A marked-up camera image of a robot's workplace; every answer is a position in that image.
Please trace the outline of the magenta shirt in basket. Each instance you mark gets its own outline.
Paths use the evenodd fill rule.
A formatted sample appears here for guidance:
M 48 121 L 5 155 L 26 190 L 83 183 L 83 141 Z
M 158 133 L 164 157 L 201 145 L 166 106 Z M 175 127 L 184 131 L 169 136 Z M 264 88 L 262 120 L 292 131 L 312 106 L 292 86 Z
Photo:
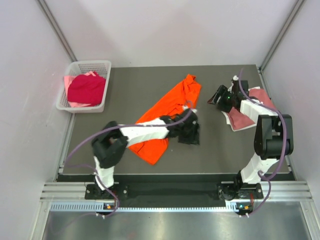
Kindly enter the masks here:
M 76 76 L 67 90 L 67 100 L 91 107 L 102 103 L 106 80 L 97 73 Z

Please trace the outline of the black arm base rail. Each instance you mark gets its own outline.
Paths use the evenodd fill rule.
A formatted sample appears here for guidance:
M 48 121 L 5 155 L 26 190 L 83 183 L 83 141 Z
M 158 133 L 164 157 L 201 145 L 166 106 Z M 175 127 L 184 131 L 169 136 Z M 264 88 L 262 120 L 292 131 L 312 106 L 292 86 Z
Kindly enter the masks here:
M 236 174 L 117 174 L 101 190 L 93 174 L 59 174 L 59 183 L 84 183 L 85 200 L 119 199 L 122 208 L 224 207 L 245 201 L 250 207 L 264 198 L 261 183 L 242 183 Z

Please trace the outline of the light pink shirt in basket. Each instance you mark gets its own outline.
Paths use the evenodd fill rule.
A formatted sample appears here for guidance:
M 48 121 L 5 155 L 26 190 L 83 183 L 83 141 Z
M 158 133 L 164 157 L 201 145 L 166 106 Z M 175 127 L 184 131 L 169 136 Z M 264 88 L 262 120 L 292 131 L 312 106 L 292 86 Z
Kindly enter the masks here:
M 64 76 L 64 89 L 67 102 L 72 108 L 93 107 L 90 88 L 94 86 L 97 74 L 94 71 L 72 76 Z

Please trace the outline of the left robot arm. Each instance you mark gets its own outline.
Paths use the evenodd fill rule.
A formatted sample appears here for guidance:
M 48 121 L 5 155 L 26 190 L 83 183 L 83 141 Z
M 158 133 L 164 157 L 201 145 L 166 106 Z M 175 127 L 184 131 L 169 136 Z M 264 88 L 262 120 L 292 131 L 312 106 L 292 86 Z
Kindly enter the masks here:
M 96 192 L 102 198 L 109 198 L 114 191 L 114 170 L 127 148 L 153 140 L 177 138 L 179 143 L 200 144 L 200 125 L 195 112 L 185 110 L 174 116 L 163 115 L 151 121 L 131 125 L 109 122 L 105 132 L 91 141 L 95 162 Z

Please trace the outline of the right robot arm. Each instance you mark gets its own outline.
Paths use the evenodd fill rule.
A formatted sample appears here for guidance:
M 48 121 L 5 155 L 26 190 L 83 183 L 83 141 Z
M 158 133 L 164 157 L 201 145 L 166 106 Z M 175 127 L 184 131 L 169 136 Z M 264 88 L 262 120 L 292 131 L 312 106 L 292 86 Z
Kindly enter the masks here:
M 281 114 L 264 89 L 249 88 L 248 81 L 235 76 L 231 87 L 220 85 L 208 104 L 216 105 L 231 129 L 236 132 L 255 127 L 254 154 L 234 177 L 233 184 L 223 184 L 221 197 L 262 199 L 261 177 L 274 164 L 281 165 L 294 150 L 293 119 Z

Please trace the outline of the white plastic laundry basket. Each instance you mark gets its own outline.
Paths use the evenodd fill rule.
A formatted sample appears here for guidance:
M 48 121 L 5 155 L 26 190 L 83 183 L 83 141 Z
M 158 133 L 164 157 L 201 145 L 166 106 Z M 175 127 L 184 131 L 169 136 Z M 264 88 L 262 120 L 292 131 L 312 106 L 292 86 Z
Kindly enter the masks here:
M 72 114 L 103 112 L 105 108 L 105 99 L 107 95 L 111 66 L 112 64 L 108 60 L 82 60 L 72 62 L 68 66 L 64 76 L 78 76 L 87 72 L 95 72 L 106 80 L 102 102 L 96 106 L 71 107 L 67 101 L 65 86 L 63 85 L 56 102 L 56 108 Z

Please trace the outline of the folded dusty pink t shirt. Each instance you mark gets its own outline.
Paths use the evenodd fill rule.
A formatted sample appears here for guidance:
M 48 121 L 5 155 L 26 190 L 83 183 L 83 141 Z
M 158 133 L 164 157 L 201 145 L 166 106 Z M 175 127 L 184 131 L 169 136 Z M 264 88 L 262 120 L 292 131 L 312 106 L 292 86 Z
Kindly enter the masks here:
M 264 105 L 276 109 L 272 100 L 269 98 L 267 92 L 260 87 L 253 87 L 249 89 L 249 97 L 254 97 L 262 102 Z M 231 129 L 236 131 L 241 131 L 249 129 L 256 126 L 256 123 L 252 121 L 248 116 L 240 113 L 234 107 L 229 113 L 225 113 L 225 118 L 228 119 L 227 124 L 231 126 Z

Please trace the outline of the orange t shirt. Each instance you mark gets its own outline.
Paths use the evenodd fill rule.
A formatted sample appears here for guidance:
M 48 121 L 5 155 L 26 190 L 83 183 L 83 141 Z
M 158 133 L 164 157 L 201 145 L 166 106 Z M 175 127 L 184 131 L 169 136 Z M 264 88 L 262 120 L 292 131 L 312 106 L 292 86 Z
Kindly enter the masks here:
M 188 74 L 167 94 L 165 94 L 153 107 L 145 112 L 137 123 L 144 123 L 161 116 L 174 116 L 183 112 L 183 105 L 196 107 L 202 85 L 196 81 L 196 76 Z M 150 165 L 155 165 L 165 153 L 169 140 L 153 139 L 134 144 L 129 149 Z

